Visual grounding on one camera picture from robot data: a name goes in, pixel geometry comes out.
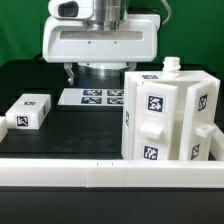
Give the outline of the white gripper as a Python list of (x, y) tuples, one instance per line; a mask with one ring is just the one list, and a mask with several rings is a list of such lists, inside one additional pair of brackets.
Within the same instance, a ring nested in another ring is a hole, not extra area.
[(49, 17), (43, 36), (43, 57), (47, 62), (64, 63), (70, 85), (74, 84), (72, 63), (128, 62), (126, 70), (135, 71), (136, 62), (153, 61), (157, 55), (158, 14), (129, 14), (118, 30), (89, 30), (84, 21)]

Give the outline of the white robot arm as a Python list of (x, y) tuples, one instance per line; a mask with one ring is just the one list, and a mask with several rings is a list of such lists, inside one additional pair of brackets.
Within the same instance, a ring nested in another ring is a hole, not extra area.
[(116, 76), (157, 55), (162, 26), (156, 12), (132, 12), (127, 0), (50, 0), (43, 58), (62, 63), (74, 82), (74, 64), (97, 76)]

